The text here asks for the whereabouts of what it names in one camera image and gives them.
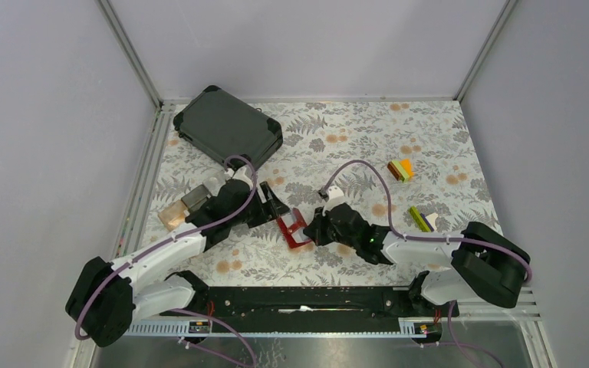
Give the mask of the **red leather card holder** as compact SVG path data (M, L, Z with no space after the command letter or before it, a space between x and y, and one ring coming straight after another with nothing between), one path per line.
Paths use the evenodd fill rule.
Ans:
M312 239L304 233L308 224L299 209L293 208L281 215L276 219L276 223L289 249L297 249L312 243Z

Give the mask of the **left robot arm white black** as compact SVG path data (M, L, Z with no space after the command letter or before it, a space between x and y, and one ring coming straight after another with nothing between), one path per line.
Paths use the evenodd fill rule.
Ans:
M75 337L106 347L137 320L181 308L190 315L200 314L207 305L205 291L181 276L165 281L159 276L226 240L237 225L254 228L289 210L268 183L255 188L230 179L216 195L188 208L184 222L165 238L112 261L92 258L83 266L65 306L76 323Z

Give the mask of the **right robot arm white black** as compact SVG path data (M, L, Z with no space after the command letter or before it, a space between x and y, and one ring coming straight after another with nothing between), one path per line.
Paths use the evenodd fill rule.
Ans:
M479 297L496 307L516 307L531 279L527 252L481 222L470 222L458 235L407 233L370 224L347 204L316 209L304 236L316 245L339 243L372 265L419 263L438 270L413 280L410 308L427 316L438 306Z

